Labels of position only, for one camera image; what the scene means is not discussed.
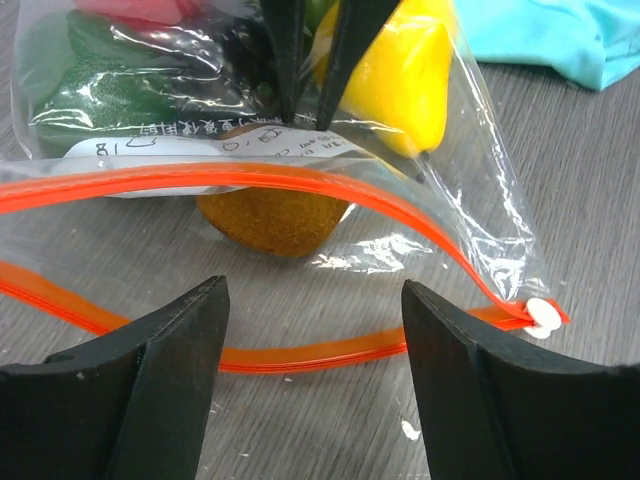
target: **wood grain surface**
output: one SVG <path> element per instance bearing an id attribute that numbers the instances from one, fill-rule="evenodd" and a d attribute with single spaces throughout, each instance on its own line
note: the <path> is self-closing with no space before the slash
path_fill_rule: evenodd
<path id="1" fill-rule="evenodd" d="M 18 0 L 0 4 L 4 158 L 20 155 L 8 83 L 17 7 Z M 538 227 L 556 297 L 573 319 L 541 345 L 604 364 L 640 361 L 640 72 L 596 94 L 545 69 L 482 70 Z M 43 209 L 0 222 L 0 255 L 132 317 L 207 274 L 231 271 L 232 295 L 242 294 L 256 305 L 232 312 L 229 341 L 247 346 L 278 339 L 307 343 L 328 331 L 340 338 L 397 324 L 387 325 L 382 315 L 372 317 L 378 318 L 375 325 L 349 321 L 361 310 L 386 315 L 387 297 L 376 295 L 382 286 L 375 280 L 363 283 L 350 298 L 339 291 L 323 297 L 334 280 L 330 272 L 297 273 L 282 262 L 254 257 L 241 261 L 243 252 L 215 237 L 194 215 L 191 203 L 171 199 L 95 200 Z M 354 227 L 372 228 L 366 220 L 354 220 L 359 222 Z M 213 251 L 212 242 L 220 250 Z M 18 247 L 37 254 L 21 256 L 15 253 Z M 76 269 L 62 271 L 66 265 Z M 306 291 L 304 282 L 311 278 L 314 290 Z M 462 280 L 453 269 L 441 268 L 431 280 L 459 303 L 480 298 L 456 289 Z M 350 313 L 341 316 L 315 298 L 350 302 Z M 3 363 L 38 362 L 90 338 L 10 299 L 0 300 L 0 312 Z M 313 321 L 294 325 L 301 314 Z M 265 325 L 251 323 L 267 316 Z M 221 374 L 198 479 L 425 480 L 422 439 L 410 438 L 403 422 L 420 429 L 405 357 L 291 377 Z"/>

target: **turquoise cloth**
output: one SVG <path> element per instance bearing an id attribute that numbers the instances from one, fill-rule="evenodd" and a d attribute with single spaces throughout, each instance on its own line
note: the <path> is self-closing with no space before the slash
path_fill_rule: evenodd
<path id="1" fill-rule="evenodd" d="M 640 66 L 640 0 L 454 0 L 479 62 L 544 65 L 603 90 Z"/>

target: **gray wooden surface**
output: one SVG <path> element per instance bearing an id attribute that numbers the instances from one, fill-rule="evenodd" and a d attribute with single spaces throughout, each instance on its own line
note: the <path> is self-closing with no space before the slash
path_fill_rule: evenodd
<path id="1" fill-rule="evenodd" d="M 11 130 L 6 81 L 17 4 L 17 0 L 0 4 L 0 133 L 5 155 L 19 151 Z M 541 69 L 493 66 L 484 67 L 483 72 L 514 168 L 537 222 L 557 298 L 573 319 L 571 325 L 543 345 L 605 364 L 640 361 L 640 72 L 600 94 L 576 88 Z M 114 209 L 120 221 L 100 229 L 95 215 L 113 215 Z M 115 298 L 127 298 L 122 300 L 121 308 L 133 315 L 138 308 L 159 306 L 158 302 L 184 291 L 204 274 L 179 270 L 177 260 L 172 258 L 176 251 L 191 249 L 185 254 L 190 257 L 185 258 L 192 263 L 198 255 L 207 261 L 213 258 L 206 250 L 210 234 L 203 233 L 205 230 L 191 232 L 188 237 L 186 232 L 174 232 L 178 227 L 173 227 L 170 213 L 189 217 L 192 210 L 191 204 L 169 201 L 141 201 L 125 208 L 122 203 L 98 200 L 51 210 L 53 214 L 48 217 L 46 213 L 16 217 L 19 222 L 0 223 L 0 227 L 18 228 L 19 223 L 21 231 L 28 232 L 20 241 L 34 242 L 43 255 L 49 242 L 62 242 L 77 258 L 86 256 L 87 262 L 97 262 L 91 263 L 90 268 L 108 280 L 108 288 L 100 292 L 99 298 L 108 305 Z M 64 215 L 60 221 L 70 226 L 67 233 L 57 233 L 54 238 L 47 226 L 57 225 L 62 217 L 56 215 Z M 92 218 L 96 231 L 82 230 Z M 127 262 L 138 261 L 135 250 L 123 252 L 119 263 L 99 262 L 105 251 L 121 245 L 122 237 L 135 234 L 144 243 L 142 233 L 146 234 L 146 230 L 130 230 L 135 222 L 144 224 L 149 218 L 163 219 L 160 225 L 148 223 L 153 229 L 149 235 L 174 235 L 175 241 L 156 248 L 152 261 L 143 266 L 157 268 L 159 275 L 164 271 L 163 265 L 169 270 L 178 268 L 179 274 L 171 277 L 170 286 L 143 284 L 148 277 L 136 277 L 134 267 L 127 270 Z M 64 258 L 58 256 L 57 260 L 64 264 Z M 47 261 L 41 270 L 57 275 L 54 260 Z M 223 266 L 233 267 L 235 264 L 230 262 Z M 262 272 L 273 271 L 273 275 L 284 277 L 290 272 L 269 263 L 254 268 L 260 274 L 253 275 L 253 283 L 241 283 L 236 288 L 250 290 L 256 301 L 262 295 L 265 309 L 271 309 L 274 315 L 284 308 L 281 302 L 291 301 L 287 293 L 297 299 L 302 295 L 295 289 L 256 293 L 261 286 L 272 286 L 272 277 L 261 276 Z M 91 272 L 86 278 L 82 272 L 76 273 L 75 280 L 58 275 L 67 281 L 66 286 L 77 287 L 90 297 L 92 292 L 95 296 L 95 289 L 104 288 L 92 283 Z M 127 278 L 139 278 L 140 284 L 120 281 L 119 275 L 125 273 Z M 447 284 L 439 285 L 446 294 Z M 366 292 L 362 295 L 365 301 L 375 303 L 375 298 Z M 322 327 L 319 320 L 326 314 L 324 307 L 302 302 L 300 308 L 308 309 L 305 315 L 316 315 Z M 49 353 L 89 338 L 12 300 L 2 300 L 0 312 L 3 363 L 41 361 Z M 302 339 L 313 340 L 314 336 L 322 338 L 327 331 L 327 326 L 315 330 L 309 327 L 309 331 L 292 334 L 288 328 L 294 317 L 283 317 L 281 331 L 252 333 L 254 337 L 249 342 L 261 343 L 264 338 L 274 341 L 282 334 L 289 335 L 287 338 L 295 344 Z M 357 328 L 350 329 L 348 322 L 336 323 L 332 328 L 339 330 L 338 338 L 358 333 Z M 246 330 L 232 329 L 231 335 L 238 339 L 243 332 Z M 428 469 L 421 439 L 411 440 L 401 428 L 403 421 L 420 428 L 412 396 L 408 364 L 402 357 L 290 378 L 220 375 L 198 478 L 426 479 Z"/>

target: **white button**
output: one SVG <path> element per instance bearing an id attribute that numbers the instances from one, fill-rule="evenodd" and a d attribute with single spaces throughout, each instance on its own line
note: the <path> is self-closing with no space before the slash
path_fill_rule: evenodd
<path id="1" fill-rule="evenodd" d="M 546 300 L 531 298 L 527 301 L 527 312 L 535 322 L 532 327 L 525 327 L 524 331 L 534 338 L 544 340 L 551 332 L 562 326 L 562 317 Z"/>

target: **white label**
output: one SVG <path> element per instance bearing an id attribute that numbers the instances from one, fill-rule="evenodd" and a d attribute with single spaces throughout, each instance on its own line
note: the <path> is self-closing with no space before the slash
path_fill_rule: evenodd
<path id="1" fill-rule="evenodd" d="M 265 125 L 226 140 L 201 140 L 186 137 L 144 136 L 94 138 L 74 145 L 56 164 L 52 175 L 95 173 L 105 170 L 150 165 L 189 163 L 265 162 L 274 165 L 309 166 L 318 170 L 344 167 L 365 159 L 325 161 L 347 152 L 366 154 L 365 150 L 333 132 L 292 129 Z M 131 192 L 119 197 L 196 195 L 208 188 L 170 188 Z"/>

